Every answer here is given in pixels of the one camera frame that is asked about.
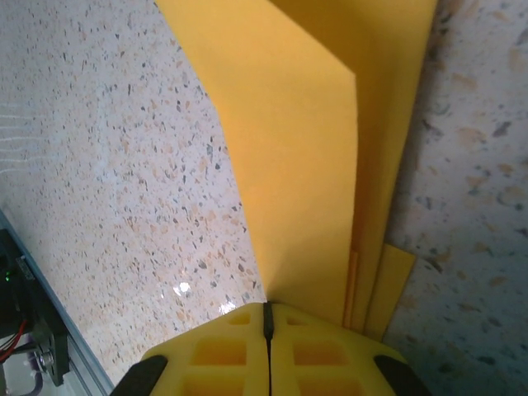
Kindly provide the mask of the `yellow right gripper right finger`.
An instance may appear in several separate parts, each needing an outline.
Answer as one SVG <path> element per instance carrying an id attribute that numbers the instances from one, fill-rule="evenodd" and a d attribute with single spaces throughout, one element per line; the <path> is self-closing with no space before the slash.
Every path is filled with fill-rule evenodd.
<path id="1" fill-rule="evenodd" d="M 393 348 L 269 304 L 271 395 L 426 395 L 427 387 Z"/>

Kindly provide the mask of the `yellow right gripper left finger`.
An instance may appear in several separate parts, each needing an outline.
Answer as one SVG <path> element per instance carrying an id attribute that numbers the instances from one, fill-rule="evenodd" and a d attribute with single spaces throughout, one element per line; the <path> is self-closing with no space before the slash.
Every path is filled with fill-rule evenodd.
<path id="1" fill-rule="evenodd" d="M 149 349 L 114 395 L 269 395 L 271 306 L 251 303 Z"/>

